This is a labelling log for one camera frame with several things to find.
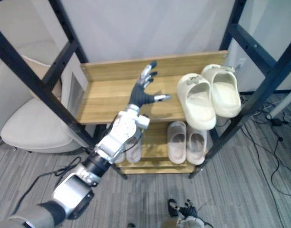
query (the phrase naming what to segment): wooden shelf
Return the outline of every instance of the wooden shelf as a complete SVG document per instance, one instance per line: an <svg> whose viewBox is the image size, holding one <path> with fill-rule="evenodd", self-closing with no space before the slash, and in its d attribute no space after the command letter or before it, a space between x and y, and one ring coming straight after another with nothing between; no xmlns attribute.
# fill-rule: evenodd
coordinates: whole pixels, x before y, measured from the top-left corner
<svg viewBox="0 0 291 228"><path fill-rule="evenodd" d="M188 167L174 167L174 168L141 168L141 169L122 169L124 174L150 174L150 173L191 173L194 166Z"/></svg>
<svg viewBox="0 0 291 228"><path fill-rule="evenodd" d="M118 164L125 174L191 173L194 166L187 161L174 164L168 159L167 128L169 122L184 120L184 113L176 95L179 79L188 73L200 73L208 64L222 64L227 51L182 56L156 57L141 60L106 63L86 63L81 68L89 79L77 119L82 124L110 123L124 110L136 79L143 68L157 59L158 76L146 92L171 94L172 99L144 105L140 114L150 117L151 123L142 138L142 159L138 163Z"/></svg>
<svg viewBox="0 0 291 228"><path fill-rule="evenodd" d="M178 80L185 74L200 73L208 64L222 64L227 51L193 55L157 57L158 76L146 91L150 94L171 94L169 101L144 105L141 113L152 122L184 120L176 95ZM82 124L104 124L113 120L127 105L131 90L142 69L152 59L86 63L81 67L90 81L77 120Z"/></svg>

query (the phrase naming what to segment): robotic hand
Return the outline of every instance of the robotic hand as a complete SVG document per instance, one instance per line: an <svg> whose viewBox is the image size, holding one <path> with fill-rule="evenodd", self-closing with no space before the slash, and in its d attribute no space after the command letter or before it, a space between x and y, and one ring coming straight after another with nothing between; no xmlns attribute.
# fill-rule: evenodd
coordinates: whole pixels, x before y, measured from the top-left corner
<svg viewBox="0 0 291 228"><path fill-rule="evenodd" d="M139 115L144 104L168 100L170 95L148 95L144 89L153 82L157 72L151 73L156 61L150 63L138 78L130 101L113 121L111 131L96 145L94 151L54 190L51 200L24 209L0 223L0 228L53 228L65 219L77 219L94 197L96 187L103 174L124 151L125 143L140 130L148 128L150 119Z"/></svg>

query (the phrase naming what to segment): chair cushion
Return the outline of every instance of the chair cushion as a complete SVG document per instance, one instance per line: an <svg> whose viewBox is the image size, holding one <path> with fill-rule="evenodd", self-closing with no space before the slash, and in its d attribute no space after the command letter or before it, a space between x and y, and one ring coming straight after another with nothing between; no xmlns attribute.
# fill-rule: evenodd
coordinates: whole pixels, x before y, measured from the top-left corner
<svg viewBox="0 0 291 228"><path fill-rule="evenodd" d="M37 98L26 102L9 118L1 137L9 145L30 151L57 148L72 142L62 131L60 119Z"/></svg>
<svg viewBox="0 0 291 228"><path fill-rule="evenodd" d="M38 76L38 78L43 79L46 72L49 70L50 65L47 64L43 64L40 63L32 58L29 58L25 55L22 55L22 58L24 59L24 61L27 63L27 65L36 73L36 75ZM37 95L35 95L31 90L31 95L35 98L38 98ZM55 95L55 97L58 100L61 100L61 95L62 95L62 85L61 85L61 81L58 80L55 87L52 89L51 91L53 93L53 95Z"/></svg>

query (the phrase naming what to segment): slide sandal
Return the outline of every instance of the slide sandal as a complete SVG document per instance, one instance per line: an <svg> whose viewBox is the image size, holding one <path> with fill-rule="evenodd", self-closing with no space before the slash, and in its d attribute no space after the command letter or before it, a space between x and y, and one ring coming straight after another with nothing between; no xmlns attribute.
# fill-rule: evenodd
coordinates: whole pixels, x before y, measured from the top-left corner
<svg viewBox="0 0 291 228"><path fill-rule="evenodd" d="M221 117L235 117L241 110L234 69L217 64L207 65L201 72L211 84L211 101L215 113Z"/></svg>
<svg viewBox="0 0 291 228"><path fill-rule="evenodd" d="M211 86L206 79L195 73L183 76L177 84L177 96L190 126L197 130L211 130L215 127Z"/></svg>
<svg viewBox="0 0 291 228"><path fill-rule="evenodd" d="M200 165L207 153L207 131L187 126L187 160L191 164Z"/></svg>
<svg viewBox="0 0 291 228"><path fill-rule="evenodd" d="M167 132L168 156L171 162L181 164L186 158L186 126L176 121L169 125Z"/></svg>
<svg viewBox="0 0 291 228"><path fill-rule="evenodd" d="M139 162L141 159L141 139L140 139L141 132L137 130L135 136L126 144L126 159L130 163Z"/></svg>

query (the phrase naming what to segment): black metal frame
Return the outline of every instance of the black metal frame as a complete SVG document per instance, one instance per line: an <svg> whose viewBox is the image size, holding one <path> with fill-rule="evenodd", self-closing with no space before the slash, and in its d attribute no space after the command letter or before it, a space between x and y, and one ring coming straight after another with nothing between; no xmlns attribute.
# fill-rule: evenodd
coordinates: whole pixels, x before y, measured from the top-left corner
<svg viewBox="0 0 291 228"><path fill-rule="evenodd" d="M33 91L39 99L41 99L73 132L75 132L88 146L88 152L91 152L97 143L97 138L93 138L85 130L74 116L62 105L62 103L52 94L51 90L60 79L60 76L69 62L70 58L76 53L81 63L87 62L87 57L84 54L81 45L74 33L74 30L68 20L68 17L63 9L60 0L49 0L63 30L68 38L68 42L63 47L44 78L40 80L34 71L26 64L21 55L7 41L4 35L0 32L0 59L17 75L23 83ZM121 172L116 165L112 168L124 179L127 176Z"/></svg>
<svg viewBox="0 0 291 228"><path fill-rule="evenodd" d="M206 155L203 164L196 166L190 173L189 178L193 178L225 145L228 140L245 124L245 122L263 105L267 98L281 84L281 82L291 72L291 43L284 51L278 61L271 55L239 24L239 19L245 6L246 0L236 0L223 37L220 50L229 48L232 38L234 38L251 60L264 74L265 79L258 89L253 93L248 102L243 106L237 117L231 119L230 125L219 137L216 129L210 131L213 146Z"/></svg>
<svg viewBox="0 0 291 228"><path fill-rule="evenodd" d="M274 92L278 85L291 72L291 43L278 61L271 55L239 24L239 19L243 12L247 0L236 0L232 13L220 46L220 50L229 48L232 38L244 49L256 66L265 75L264 81L253 93L248 102L244 105L237 117L231 119L231 124L219 137L216 129L210 131L213 146L206 155L205 162L195 167L190 173L189 178L193 178L198 171L203 168L217 154L222 146L241 128L242 125L262 106L265 100ZM0 58L6 65L59 117L69 128L71 128L90 148L96 144L96 139L92 138L82 126L52 94L51 90L62 71L68 63L70 57L76 53L81 63L87 62L87 58L78 42L73 28L66 16L66 13L59 0L49 0L59 22L61 23L68 43L64 46L53 65L50 67L43 80L41 81L31 68L25 63L21 56L16 52L12 45L0 32ZM114 165L116 170L124 179L126 175Z"/></svg>

